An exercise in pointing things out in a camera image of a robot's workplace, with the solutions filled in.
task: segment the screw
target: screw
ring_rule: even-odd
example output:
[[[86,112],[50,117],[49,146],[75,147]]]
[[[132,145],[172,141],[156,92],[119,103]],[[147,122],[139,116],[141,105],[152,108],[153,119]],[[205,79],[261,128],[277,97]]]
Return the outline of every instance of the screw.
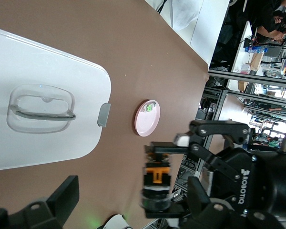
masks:
[[[198,150],[199,150],[199,147],[193,146],[193,150],[194,150],[194,151],[198,151]]]
[[[252,161],[257,161],[257,157],[255,155],[252,156],[251,158]]]
[[[255,218],[257,218],[259,220],[265,220],[266,219],[266,216],[264,214],[258,212],[258,211],[255,212],[253,215],[254,215]]]
[[[34,204],[31,206],[31,210],[36,210],[40,207],[40,204]]]
[[[222,205],[220,205],[220,204],[215,204],[215,205],[214,205],[214,208],[215,208],[217,211],[222,211],[222,210],[224,210],[224,207],[223,207]]]
[[[167,161],[169,161],[170,160],[170,158],[168,157],[168,156],[165,156],[164,158],[163,158],[163,161],[165,161],[165,162],[167,162]]]
[[[148,155],[148,156],[147,156],[147,160],[148,160],[149,162],[153,162],[153,157],[150,156],[150,155]]]

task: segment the white plastic container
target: white plastic container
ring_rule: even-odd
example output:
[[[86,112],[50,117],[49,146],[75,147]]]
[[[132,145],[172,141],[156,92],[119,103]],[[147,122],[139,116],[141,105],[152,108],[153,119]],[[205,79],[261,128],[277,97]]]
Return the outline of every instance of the white plastic container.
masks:
[[[90,153],[110,92],[101,66],[0,30],[0,169]]]

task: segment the small plate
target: small plate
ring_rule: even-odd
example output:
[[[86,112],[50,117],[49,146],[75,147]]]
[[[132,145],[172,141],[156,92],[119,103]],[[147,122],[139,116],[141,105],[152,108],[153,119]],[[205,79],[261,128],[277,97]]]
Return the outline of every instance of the small plate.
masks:
[[[150,135],[158,125],[160,119],[160,106],[157,101],[149,100],[143,103],[137,111],[134,126],[142,137]]]

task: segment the black shirt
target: black shirt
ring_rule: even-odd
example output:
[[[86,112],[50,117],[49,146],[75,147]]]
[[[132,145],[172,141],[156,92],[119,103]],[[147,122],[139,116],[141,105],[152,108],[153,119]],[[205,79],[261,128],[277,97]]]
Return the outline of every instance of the black shirt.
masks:
[[[245,0],[238,0],[229,8],[231,19],[239,30],[243,31],[246,21],[253,27],[264,26],[268,32],[276,29],[273,12],[281,5],[281,0],[248,0],[243,12]]]
[[[249,0],[246,11],[251,25],[263,26],[268,32],[276,29],[273,13],[281,5],[281,0]]]
[[[283,13],[282,11],[275,11],[273,13],[273,16],[279,16],[282,17],[282,20],[280,23],[275,24],[275,30],[280,31],[280,32],[285,32],[286,31],[286,13]],[[252,27],[252,33],[255,33],[256,27]],[[267,44],[272,40],[270,37],[265,37],[259,33],[256,34],[256,42],[258,44]]]

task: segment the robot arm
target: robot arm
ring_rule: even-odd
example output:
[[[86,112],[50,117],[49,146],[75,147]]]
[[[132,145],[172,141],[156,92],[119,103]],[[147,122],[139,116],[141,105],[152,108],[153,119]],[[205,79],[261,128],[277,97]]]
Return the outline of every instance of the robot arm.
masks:
[[[283,229],[277,218],[286,217],[286,154],[252,154],[242,148],[227,148],[214,155],[200,145],[202,137],[212,134],[222,134],[241,144],[248,129],[232,121],[192,121],[190,131],[178,135],[175,144],[152,142],[145,147],[148,161],[142,207],[146,217],[179,219],[182,229]],[[168,155],[174,153],[206,162],[214,174],[210,196],[196,177],[189,177],[187,201],[170,201]],[[224,201],[216,203],[210,198]]]

